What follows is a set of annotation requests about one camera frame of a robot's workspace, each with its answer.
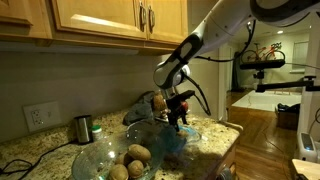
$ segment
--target ceiling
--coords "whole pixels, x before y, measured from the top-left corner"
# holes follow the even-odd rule
[[[280,30],[283,31],[283,34],[308,32],[310,30],[310,24],[310,15],[302,21],[300,21],[299,23],[285,28],[273,27],[257,21],[253,38],[277,35],[277,32]],[[248,31],[246,27],[241,28],[240,31],[232,39],[237,42],[246,41],[248,39]]]

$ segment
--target granite countertop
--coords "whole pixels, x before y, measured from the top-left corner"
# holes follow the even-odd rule
[[[122,119],[127,111],[118,111],[96,118],[93,123],[102,127],[104,136],[122,132],[127,126]],[[217,122],[210,118],[195,115],[187,116],[190,127],[198,131],[202,138],[196,143],[189,143],[178,161],[164,161],[155,175],[155,180],[163,179],[206,179],[221,162],[240,135],[242,127]],[[13,159],[23,159],[36,163],[45,152],[62,144],[75,140],[71,125],[59,127],[46,132],[34,134],[18,140],[0,144],[0,167],[3,168]],[[88,145],[71,143],[45,155],[39,165],[25,179],[73,179],[71,167],[73,160]],[[22,168],[19,163],[13,164],[6,171]],[[1,175],[0,179],[19,179],[24,172]]]

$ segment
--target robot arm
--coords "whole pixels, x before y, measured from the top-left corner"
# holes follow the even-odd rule
[[[219,48],[242,26],[258,19],[272,26],[288,26],[303,19],[313,9],[320,9],[320,0],[220,0],[199,26],[158,65],[154,82],[162,89],[167,102],[169,124],[179,131],[177,120],[186,123],[186,110],[181,102],[194,92],[177,95],[172,88],[184,80],[184,69],[193,57]]]

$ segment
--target wall outlet cover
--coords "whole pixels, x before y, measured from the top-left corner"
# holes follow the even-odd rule
[[[24,106],[23,110],[30,132],[62,123],[57,101]]]

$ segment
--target clear glass bowl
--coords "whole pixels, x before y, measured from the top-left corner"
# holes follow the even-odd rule
[[[163,162],[165,145],[159,136],[140,130],[115,133],[90,144],[75,158],[72,165],[73,178],[108,179],[109,170],[115,164],[115,160],[126,152],[131,144],[141,144],[150,151],[150,167],[138,179],[152,179]]]
[[[167,152],[178,152],[186,143],[194,143],[201,140],[201,134],[187,125],[179,125],[179,129],[185,131],[188,136],[179,138],[176,135],[176,130],[167,122],[155,121],[153,119],[145,119],[131,124],[128,127],[128,132],[135,130],[144,130],[152,132],[162,138],[164,141]]]

